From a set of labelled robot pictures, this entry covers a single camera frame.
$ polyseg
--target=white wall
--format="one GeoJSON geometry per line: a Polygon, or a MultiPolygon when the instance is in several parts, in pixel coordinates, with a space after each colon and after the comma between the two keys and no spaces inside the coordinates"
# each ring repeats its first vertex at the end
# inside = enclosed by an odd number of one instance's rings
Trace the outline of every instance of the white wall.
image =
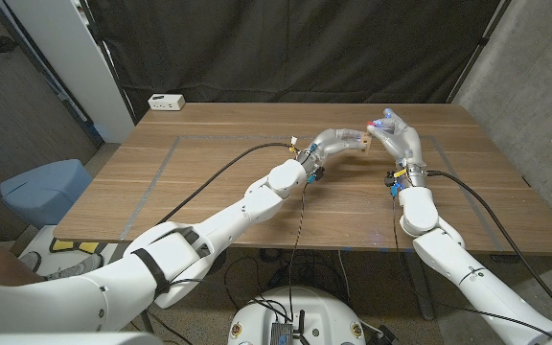
{"type": "Polygon", "coordinates": [[[133,122],[97,44],[72,2],[8,0],[8,5],[102,138],[107,143],[123,143],[133,130],[133,122]]]}

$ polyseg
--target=table leg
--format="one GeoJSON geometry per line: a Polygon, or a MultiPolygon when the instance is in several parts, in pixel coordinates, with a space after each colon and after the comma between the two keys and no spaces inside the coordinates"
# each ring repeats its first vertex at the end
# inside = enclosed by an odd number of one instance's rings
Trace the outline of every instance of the table leg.
{"type": "MultiPolygon", "coordinates": [[[[410,277],[412,278],[412,285],[418,294],[431,297],[429,295],[429,287],[427,286],[427,278],[423,268],[421,258],[417,253],[403,253],[406,266],[410,271],[410,277]]],[[[429,321],[434,319],[434,310],[431,302],[427,299],[417,295],[419,302],[419,311],[423,319],[429,321]]]]}

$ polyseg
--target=silver robotic hand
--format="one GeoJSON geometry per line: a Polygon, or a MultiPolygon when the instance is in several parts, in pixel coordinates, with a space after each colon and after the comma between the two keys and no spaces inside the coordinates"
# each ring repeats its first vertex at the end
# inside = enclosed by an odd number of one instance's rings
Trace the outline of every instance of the silver robotic hand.
{"type": "Polygon", "coordinates": [[[302,164],[306,173],[320,176],[330,156],[344,150],[365,149],[367,144],[361,142],[361,135],[363,132],[353,129],[326,129],[299,153],[296,160],[302,164]]]}
{"type": "Polygon", "coordinates": [[[406,169],[406,187],[424,187],[425,176],[421,139],[417,130],[404,122],[393,110],[386,108],[384,118],[368,123],[368,131],[382,141],[394,158],[398,171],[406,169]]]}

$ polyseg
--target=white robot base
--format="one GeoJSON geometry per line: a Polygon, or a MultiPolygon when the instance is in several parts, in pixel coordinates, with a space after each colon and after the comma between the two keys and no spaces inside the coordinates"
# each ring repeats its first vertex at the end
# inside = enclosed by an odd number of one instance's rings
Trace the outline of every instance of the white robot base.
{"type": "MultiPolygon", "coordinates": [[[[262,294],[265,300],[280,303],[270,303],[274,309],[288,314],[288,287],[276,287],[262,294]]],[[[365,336],[359,318],[353,310],[329,293],[314,287],[291,287],[293,305],[293,322],[288,331],[297,331],[300,326],[300,311],[304,311],[303,333],[309,344],[365,344],[365,336]]],[[[259,344],[302,344],[297,332],[294,336],[282,336],[283,333],[272,336],[272,323],[276,321],[276,313],[253,301],[236,313],[229,329],[229,345],[259,345],[259,344]]],[[[281,324],[285,323],[279,316],[281,324]]],[[[286,329],[283,325],[274,325],[276,329],[286,329]]]]}

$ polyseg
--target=blue chair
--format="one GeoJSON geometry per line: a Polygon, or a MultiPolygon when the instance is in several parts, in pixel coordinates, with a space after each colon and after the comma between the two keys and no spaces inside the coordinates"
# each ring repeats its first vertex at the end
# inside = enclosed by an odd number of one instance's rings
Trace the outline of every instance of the blue chair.
{"type": "Polygon", "coordinates": [[[34,227],[56,225],[93,178],[78,159],[23,172],[0,185],[6,206],[34,227]]]}

